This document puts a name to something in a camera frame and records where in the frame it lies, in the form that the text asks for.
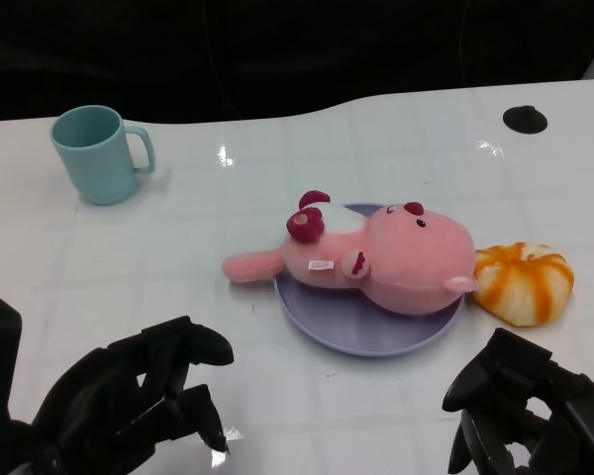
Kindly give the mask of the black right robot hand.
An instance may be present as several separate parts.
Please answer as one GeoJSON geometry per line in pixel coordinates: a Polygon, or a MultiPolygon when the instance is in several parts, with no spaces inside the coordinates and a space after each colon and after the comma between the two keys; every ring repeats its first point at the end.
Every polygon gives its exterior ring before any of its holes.
{"type": "Polygon", "coordinates": [[[459,412],[448,473],[594,474],[594,382],[505,329],[460,371],[443,401],[459,412]]]}

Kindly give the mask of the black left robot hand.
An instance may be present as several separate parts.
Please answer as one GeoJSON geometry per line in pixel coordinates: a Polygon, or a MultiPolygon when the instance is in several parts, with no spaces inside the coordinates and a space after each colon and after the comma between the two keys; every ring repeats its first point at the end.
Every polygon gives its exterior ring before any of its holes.
{"type": "Polygon", "coordinates": [[[6,474],[129,474],[159,443],[197,434],[228,452],[209,388],[185,386],[192,365],[227,366],[228,340],[187,316],[96,348],[52,386],[16,429],[6,474]]]}

